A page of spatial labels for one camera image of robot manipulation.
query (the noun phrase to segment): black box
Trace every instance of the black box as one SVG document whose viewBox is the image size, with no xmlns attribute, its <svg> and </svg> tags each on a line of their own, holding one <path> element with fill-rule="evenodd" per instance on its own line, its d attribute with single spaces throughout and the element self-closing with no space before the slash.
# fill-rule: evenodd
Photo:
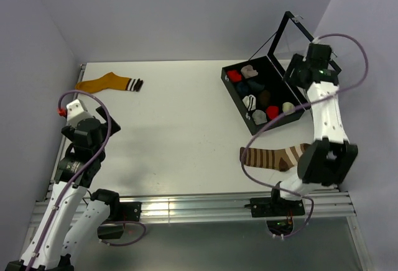
<svg viewBox="0 0 398 271">
<path fill-rule="evenodd" d="M 248 126 L 251 134 L 257 133 L 262 127 L 264 127 L 265 123 L 256 125 L 251 116 L 254 111 L 248 111 L 245 104 L 243 103 L 244 96 L 253 94 L 256 97 L 256 109 L 265 112 L 266 108 L 260 105 L 257 98 L 259 93 L 261 93 L 260 91 L 256 93 L 252 89 L 249 89 L 249 93 L 239 94 L 239 91 L 236 89 L 236 85 L 238 83 L 243 83 L 243 85 L 247 86 L 248 80 L 252 80 L 256 83 L 264 85 L 264 90 L 267 90 L 271 94 L 271 100 L 269 105 L 277 106 L 279 108 L 279 113 L 282 112 L 282 104 L 284 102 L 290 102 L 294 106 L 307 102 L 304 95 L 299 91 L 297 87 L 290 86 L 288 83 L 282 80 L 286 71 L 281 62 L 275 56 L 275 50 L 281 37 L 284 36 L 285 42 L 282 44 L 282 50 L 279 50 L 279 55 L 284 56 L 286 60 L 290 60 L 292 55 L 295 53 L 300 53 L 304 55 L 308 43 L 311 42 L 314 38 L 299 22 L 299 20 L 289 11 L 285 12 L 282 22 L 280 23 L 280 26 L 274 35 L 275 38 L 265 57 L 250 59 L 246 62 L 223 67 L 221 71 L 221 79 L 223 80 L 225 87 L 227 88 L 236 107 L 241 113 L 242 118 Z M 242 76 L 241 81 L 234 83 L 230 79 L 230 77 L 228 77 L 227 72 L 230 70 L 237 70 L 238 73 L 241 75 L 241 69 L 246 65 L 252 65 L 253 69 L 257 70 L 258 75 L 250 78 L 245 78 Z M 339 66 L 334 61 L 330 62 L 330 66 L 333 67 L 333 69 L 337 72 L 341 71 Z M 289 114 L 288 116 L 283 117 L 281 120 L 279 120 L 279 122 L 275 123 L 269 129 L 273 129 L 300 119 L 304 111 L 305 110 L 302 109 L 293 114 Z"/>
</svg>

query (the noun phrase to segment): striped sock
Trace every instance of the striped sock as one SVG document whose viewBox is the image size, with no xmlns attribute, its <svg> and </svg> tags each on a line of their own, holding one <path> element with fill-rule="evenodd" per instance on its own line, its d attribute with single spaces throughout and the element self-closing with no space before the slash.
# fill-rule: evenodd
<svg viewBox="0 0 398 271">
<path fill-rule="evenodd" d="M 105 89 L 120 91 L 139 91 L 144 81 L 135 78 L 121 77 L 113 72 L 109 72 L 96 80 L 87 80 L 77 83 L 75 89 L 87 93 L 97 93 Z"/>
<path fill-rule="evenodd" d="M 263 150 L 249 148 L 244 164 L 248 167 L 262 167 L 286 172 L 297 165 L 300 156 L 310 144 L 300 144 L 294 147 L 280 150 Z M 244 147 L 241 147 L 239 160 L 242 157 Z"/>
</svg>

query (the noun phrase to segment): red rolled sock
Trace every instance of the red rolled sock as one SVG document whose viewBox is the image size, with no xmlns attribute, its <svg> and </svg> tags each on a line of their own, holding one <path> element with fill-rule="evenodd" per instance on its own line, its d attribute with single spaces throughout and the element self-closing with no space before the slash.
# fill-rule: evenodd
<svg viewBox="0 0 398 271">
<path fill-rule="evenodd" d="M 239 82 L 239 81 L 242 80 L 242 75 L 240 75 L 239 72 L 238 72 L 237 70 L 230 70 L 230 71 L 227 71 L 226 74 L 228 75 L 228 77 L 230 78 L 230 80 L 231 80 L 233 83 L 237 83 L 237 82 Z"/>
<path fill-rule="evenodd" d="M 279 115 L 279 108 L 277 106 L 271 105 L 266 109 L 267 116 L 273 120 Z"/>
</svg>

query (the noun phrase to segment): brown striped sock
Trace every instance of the brown striped sock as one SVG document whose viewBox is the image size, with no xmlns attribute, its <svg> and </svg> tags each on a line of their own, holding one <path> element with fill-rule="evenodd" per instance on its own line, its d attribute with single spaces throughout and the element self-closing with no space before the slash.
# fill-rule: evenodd
<svg viewBox="0 0 398 271">
<path fill-rule="evenodd" d="M 286 172 L 297 165 L 300 156 L 309 147 L 309 144 L 300 144 L 280 150 L 263 150 L 249 148 L 244 164 L 248 167 L 262 167 Z M 239 159 L 244 147 L 241 147 Z"/>
</svg>

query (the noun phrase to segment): mustard yellow sock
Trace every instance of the mustard yellow sock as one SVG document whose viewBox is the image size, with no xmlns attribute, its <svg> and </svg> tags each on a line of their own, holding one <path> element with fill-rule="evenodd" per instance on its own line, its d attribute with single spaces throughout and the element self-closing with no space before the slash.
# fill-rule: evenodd
<svg viewBox="0 0 398 271">
<path fill-rule="evenodd" d="M 97 93 L 105 89 L 114 89 L 121 91 L 139 91 L 143 81 L 128 77 L 121 77 L 109 72 L 96 80 L 87 80 L 77 83 L 75 89 L 82 90 L 87 93 Z"/>
</svg>

